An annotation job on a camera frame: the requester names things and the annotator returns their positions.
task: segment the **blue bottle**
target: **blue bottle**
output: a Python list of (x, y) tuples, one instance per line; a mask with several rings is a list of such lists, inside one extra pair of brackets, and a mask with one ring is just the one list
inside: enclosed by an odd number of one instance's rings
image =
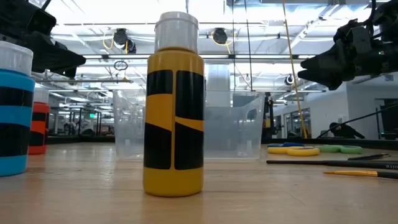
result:
[(35, 81), (33, 53), (0, 42), (0, 177), (23, 173), (27, 166)]

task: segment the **yellow cable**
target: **yellow cable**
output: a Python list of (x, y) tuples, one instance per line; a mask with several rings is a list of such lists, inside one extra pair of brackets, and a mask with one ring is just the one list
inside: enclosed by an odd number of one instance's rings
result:
[(129, 48), (129, 42), (126, 40), (126, 49), (124, 50), (126, 54), (129, 52), (128, 48)]
[(102, 44), (104, 45), (104, 47), (106, 48), (106, 49), (111, 49), (112, 47), (113, 47), (113, 35), (112, 35), (112, 42), (111, 42), (111, 46), (110, 47), (108, 47), (106, 44), (105, 44), (105, 38), (102, 40)]
[(304, 138), (306, 139), (306, 138), (307, 138), (307, 130), (305, 129), (304, 119), (303, 119), (303, 113), (301, 112), (301, 105), (300, 105), (300, 99), (299, 99), (299, 91), (297, 90), (296, 74), (295, 74), (295, 72), (294, 72), (292, 46), (291, 46), (291, 44), (290, 44), (289, 26), (287, 25), (287, 18), (286, 18), (286, 0), (282, 0), (282, 4), (283, 4), (283, 7), (284, 7), (287, 43), (288, 43), (288, 45), (289, 45), (290, 62), (291, 62), (291, 64), (292, 64), (292, 73), (293, 73), (293, 80), (294, 80), (294, 88), (295, 88), (295, 90), (296, 90), (296, 100), (297, 100), (297, 106), (298, 106), (298, 113), (299, 113), (300, 119), (301, 119), (301, 127), (302, 127), (302, 129), (303, 129), (303, 131), (304, 131)]

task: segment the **tape roll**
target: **tape roll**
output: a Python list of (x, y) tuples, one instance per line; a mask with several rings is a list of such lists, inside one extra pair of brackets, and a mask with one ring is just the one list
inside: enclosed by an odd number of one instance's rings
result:
[(271, 154), (286, 154), (289, 149), (303, 149), (302, 146), (292, 146), (292, 147), (269, 147), (268, 153)]
[(303, 149), (288, 149), (287, 154), (290, 156), (317, 156), (320, 150), (314, 147), (304, 147)]
[(268, 147), (283, 147), (283, 144), (268, 144)]
[(340, 146), (340, 151), (345, 154), (362, 154), (363, 148), (360, 146)]
[(291, 146), (302, 146), (302, 147), (304, 147), (304, 144), (302, 144), (302, 143), (295, 143), (295, 142), (285, 142), (283, 146), (284, 146), (284, 147), (291, 147)]
[(331, 145), (317, 146), (320, 152), (340, 152), (340, 147)]

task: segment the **orange and black bottle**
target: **orange and black bottle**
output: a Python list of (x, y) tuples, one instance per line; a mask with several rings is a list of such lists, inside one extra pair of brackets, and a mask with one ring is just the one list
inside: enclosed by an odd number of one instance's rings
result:
[(178, 197), (203, 187), (204, 63), (197, 54), (198, 21), (166, 12), (156, 24), (148, 59), (144, 190)]

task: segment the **black tape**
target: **black tape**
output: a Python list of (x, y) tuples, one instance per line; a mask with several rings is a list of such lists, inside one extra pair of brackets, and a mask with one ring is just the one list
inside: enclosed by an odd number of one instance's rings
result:
[(175, 123), (174, 167), (177, 170), (203, 167), (204, 132)]
[(144, 166), (170, 169), (172, 165), (172, 132), (145, 123)]
[(159, 70), (147, 76), (147, 96), (173, 93), (173, 71)]
[(178, 71), (176, 79), (175, 115), (180, 118), (203, 120), (203, 75)]
[(26, 155), (29, 134), (26, 126), (0, 123), (0, 157)]
[(43, 146), (43, 145), (44, 145), (44, 134), (31, 131), (29, 146)]
[(47, 117), (46, 113), (33, 112), (32, 121), (44, 121), (45, 122), (46, 117)]
[(0, 106), (33, 105), (33, 93), (27, 90), (0, 86)]

